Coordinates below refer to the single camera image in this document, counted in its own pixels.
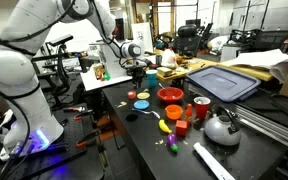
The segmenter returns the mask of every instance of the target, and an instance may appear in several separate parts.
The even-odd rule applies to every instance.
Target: red cup
[[[194,98],[196,117],[205,119],[211,100],[207,97]]]
[[[135,99],[136,98],[136,91],[128,91],[127,96],[129,99]]]

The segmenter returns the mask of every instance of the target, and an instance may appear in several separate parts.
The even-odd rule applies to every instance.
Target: banana
[[[160,127],[160,129],[166,133],[172,133],[172,130],[170,130],[168,128],[168,126],[165,124],[165,121],[164,119],[161,119],[159,122],[158,122],[158,125]]]

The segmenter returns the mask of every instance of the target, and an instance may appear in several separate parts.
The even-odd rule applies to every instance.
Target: red mug
[[[205,119],[211,100],[207,97],[194,98],[196,117]]]

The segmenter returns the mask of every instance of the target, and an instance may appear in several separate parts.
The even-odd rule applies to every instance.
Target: red block
[[[186,136],[187,132],[187,122],[177,120],[176,121],[176,134],[180,136]]]

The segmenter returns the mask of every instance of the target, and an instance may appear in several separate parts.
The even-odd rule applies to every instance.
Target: purple toy
[[[167,136],[167,144],[171,147],[173,152],[178,152],[178,147],[175,143],[176,143],[175,134],[169,134]]]

